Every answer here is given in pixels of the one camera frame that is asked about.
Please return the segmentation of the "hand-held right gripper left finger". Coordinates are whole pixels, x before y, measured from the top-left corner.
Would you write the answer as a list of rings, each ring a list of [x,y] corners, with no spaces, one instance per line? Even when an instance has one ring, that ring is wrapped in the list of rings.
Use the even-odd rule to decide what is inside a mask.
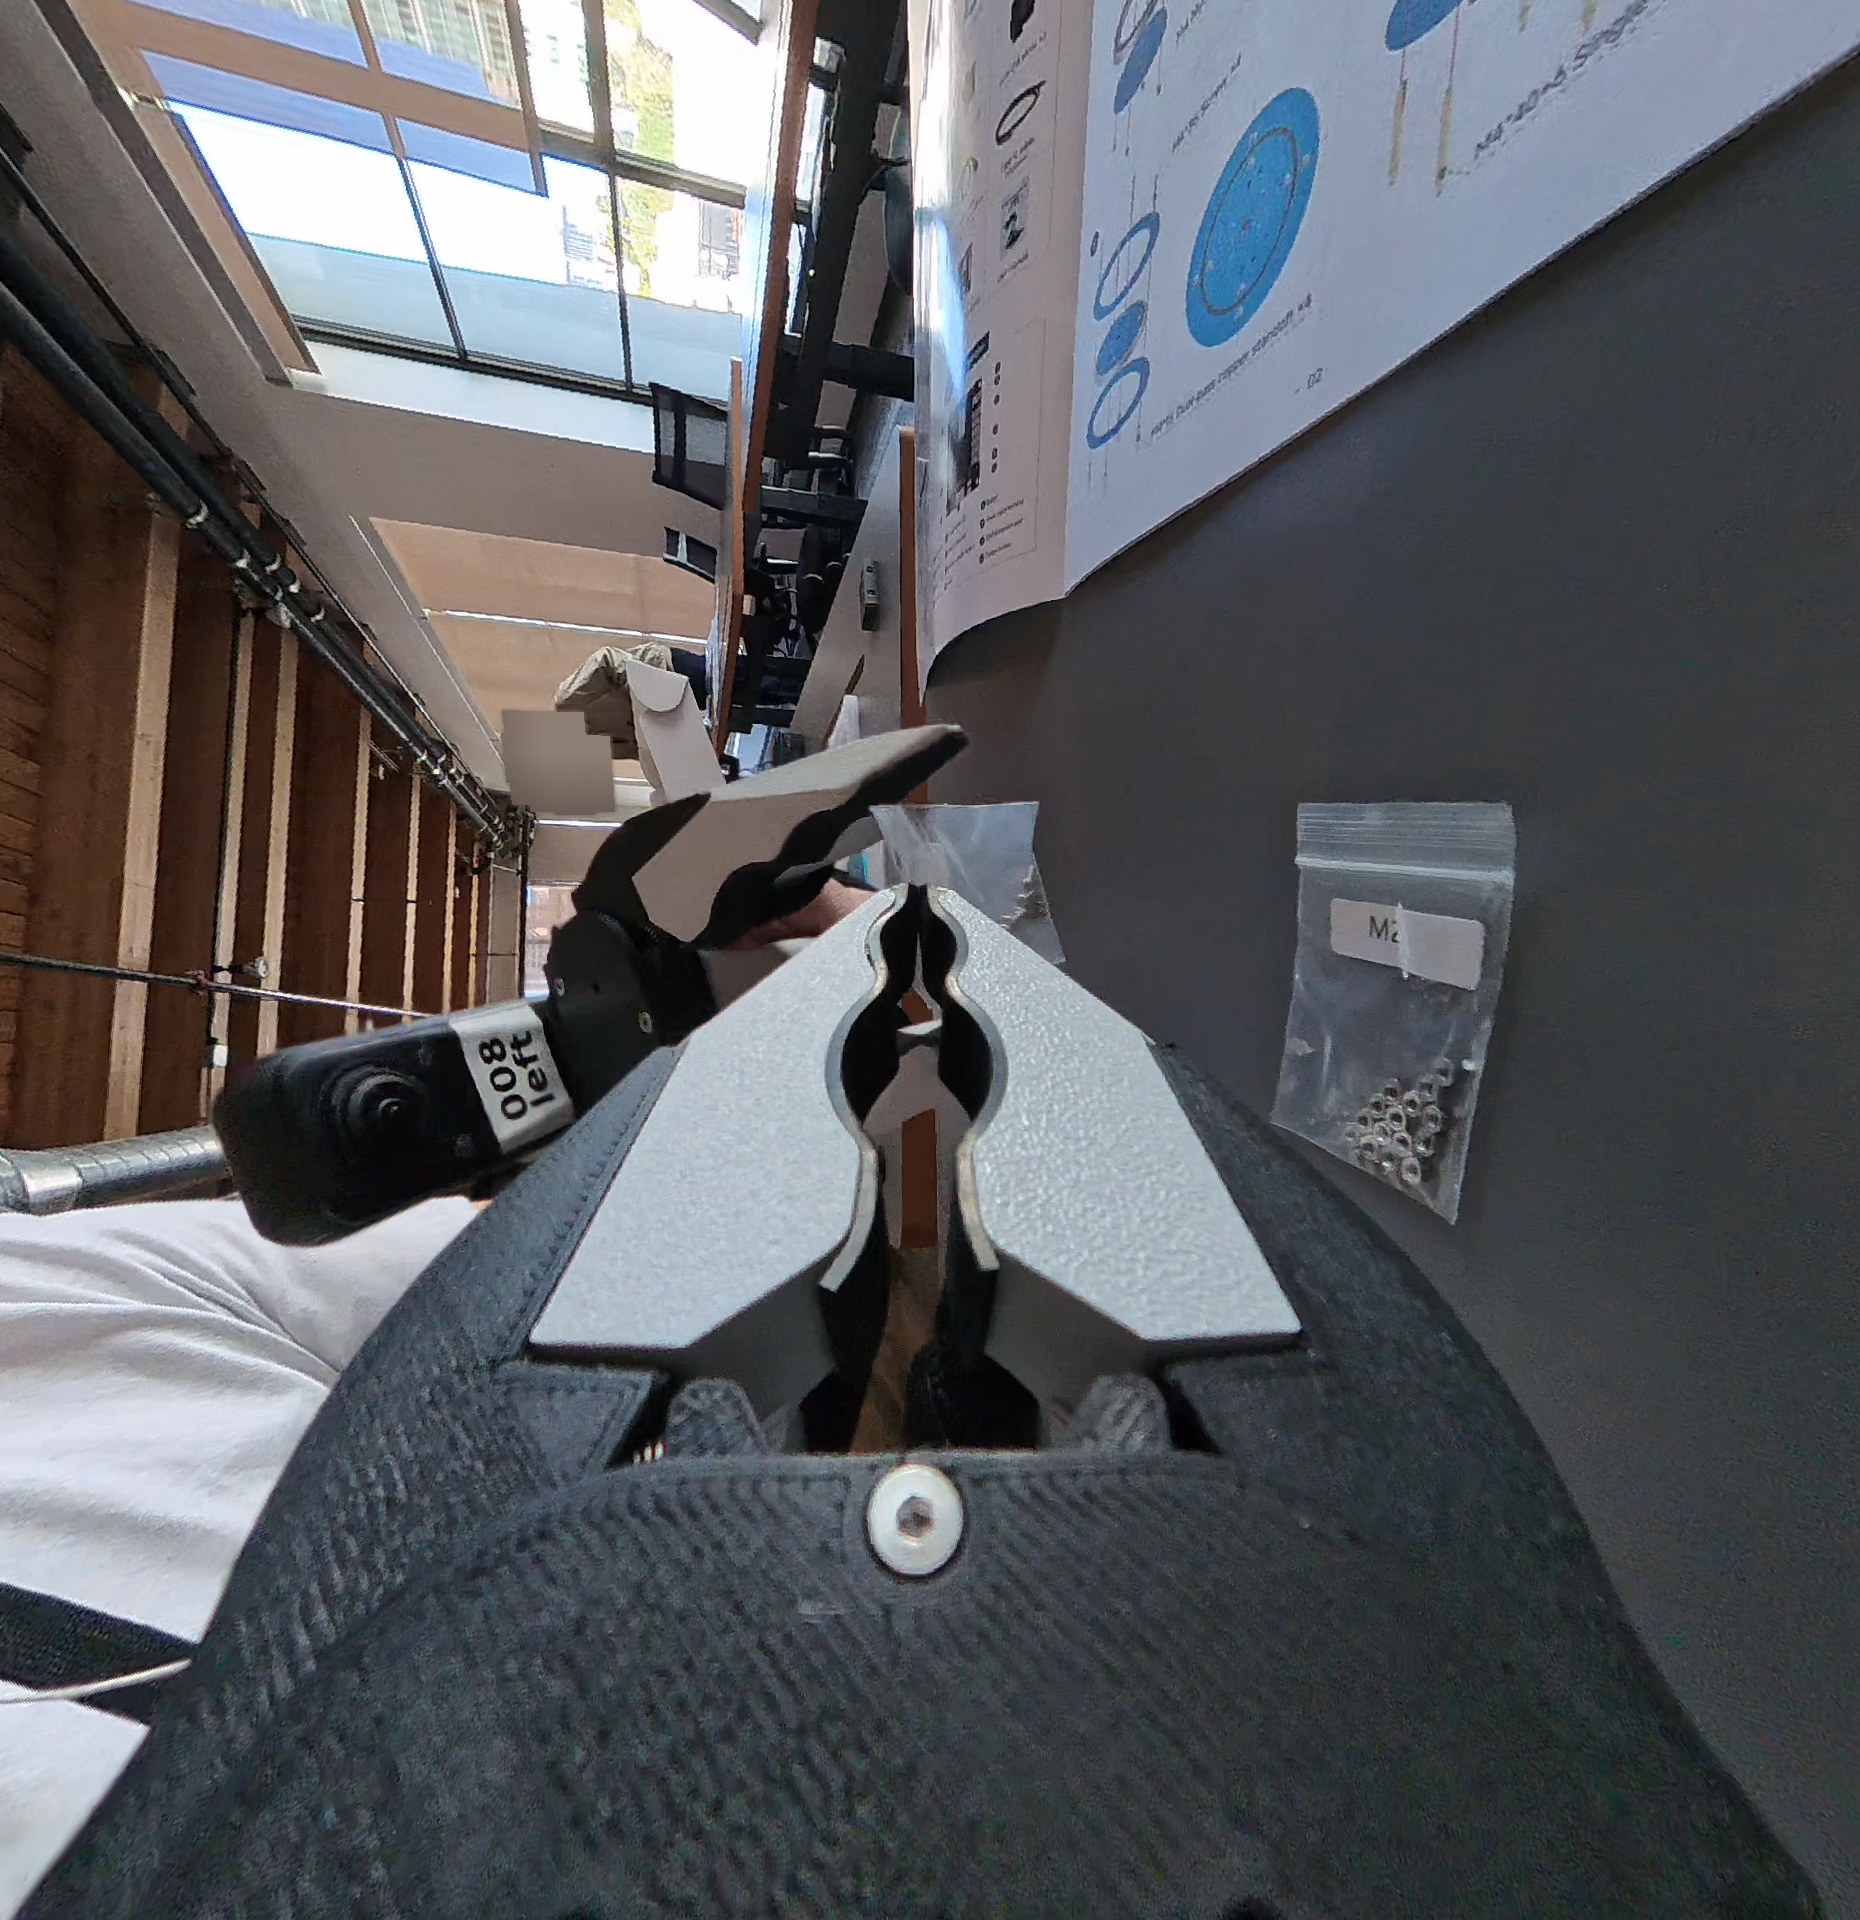
[[[870,896],[679,1045],[533,1354],[725,1380],[785,1440],[847,1446],[890,1286],[864,1117],[914,936],[907,890]]]

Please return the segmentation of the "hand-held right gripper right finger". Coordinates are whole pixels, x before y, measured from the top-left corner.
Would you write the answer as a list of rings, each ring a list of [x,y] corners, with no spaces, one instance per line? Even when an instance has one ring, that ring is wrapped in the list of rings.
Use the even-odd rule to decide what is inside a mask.
[[[1101,1378],[1295,1344],[1145,1035],[958,894],[929,909],[940,1075],[964,1114],[931,1443],[1033,1447]]]

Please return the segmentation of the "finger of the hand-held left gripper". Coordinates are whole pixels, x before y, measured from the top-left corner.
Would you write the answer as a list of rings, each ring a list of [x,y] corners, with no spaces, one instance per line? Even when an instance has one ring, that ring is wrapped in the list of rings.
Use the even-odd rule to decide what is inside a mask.
[[[966,748],[931,725],[828,748],[630,824],[630,925],[727,948],[816,894],[843,834]]]

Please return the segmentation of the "clear bag of black screws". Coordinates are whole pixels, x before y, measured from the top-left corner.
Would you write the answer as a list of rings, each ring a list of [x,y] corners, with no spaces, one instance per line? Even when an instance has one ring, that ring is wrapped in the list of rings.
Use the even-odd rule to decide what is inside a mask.
[[[1061,965],[1035,834],[1038,803],[873,806],[888,883],[949,890],[1038,958]]]

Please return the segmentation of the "clear bag of silver nuts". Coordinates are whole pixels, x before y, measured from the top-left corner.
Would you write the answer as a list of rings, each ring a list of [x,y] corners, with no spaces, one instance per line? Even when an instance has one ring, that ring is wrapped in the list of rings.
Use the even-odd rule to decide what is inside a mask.
[[[1503,803],[1299,804],[1273,1122],[1454,1222],[1508,951]]]

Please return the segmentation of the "black ceiling rod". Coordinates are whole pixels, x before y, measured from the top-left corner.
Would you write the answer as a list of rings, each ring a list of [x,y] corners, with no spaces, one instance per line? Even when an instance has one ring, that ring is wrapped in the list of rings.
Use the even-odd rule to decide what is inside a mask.
[[[418,1012],[409,1007],[365,1002],[354,998],[335,998],[335,995],[308,995],[308,993],[289,993],[283,989],[250,986],[233,975],[221,971],[192,971],[192,973],[156,973],[148,968],[129,968],[115,965],[100,963],[80,963],[73,958],[55,958],[36,952],[0,948],[0,967],[14,971],[33,971],[33,973],[69,973],[83,976],[107,979],[113,983],[146,986],[146,988],[173,988],[194,995],[226,995],[238,999],[258,999],[288,1007],[303,1007],[330,1012],[360,1015],[369,1019],[390,1019],[390,1020],[418,1020],[429,1019],[429,1012]]]

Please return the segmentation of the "black monitor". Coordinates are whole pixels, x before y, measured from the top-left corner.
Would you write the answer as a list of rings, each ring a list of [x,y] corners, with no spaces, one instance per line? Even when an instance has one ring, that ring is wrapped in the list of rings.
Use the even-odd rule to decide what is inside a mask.
[[[725,507],[727,409],[665,381],[649,384],[653,483],[708,509]]]

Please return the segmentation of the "large window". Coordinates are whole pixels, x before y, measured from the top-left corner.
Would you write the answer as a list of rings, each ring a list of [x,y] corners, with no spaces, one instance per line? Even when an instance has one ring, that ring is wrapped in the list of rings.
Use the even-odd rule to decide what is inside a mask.
[[[288,364],[303,339],[725,397],[764,4],[77,4]]]

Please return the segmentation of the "paper assembly manual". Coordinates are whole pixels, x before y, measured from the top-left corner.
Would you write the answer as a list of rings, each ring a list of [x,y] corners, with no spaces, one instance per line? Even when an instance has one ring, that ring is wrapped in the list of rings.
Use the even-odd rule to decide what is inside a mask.
[[[1860,50],[1860,2],[907,12],[921,665]]]

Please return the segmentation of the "silver ventilation duct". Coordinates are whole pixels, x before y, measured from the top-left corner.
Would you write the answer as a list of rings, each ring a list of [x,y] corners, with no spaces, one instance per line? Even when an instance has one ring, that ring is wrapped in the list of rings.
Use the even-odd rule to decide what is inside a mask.
[[[226,1154],[209,1127],[57,1150],[0,1150],[0,1214],[139,1203],[224,1177]]]

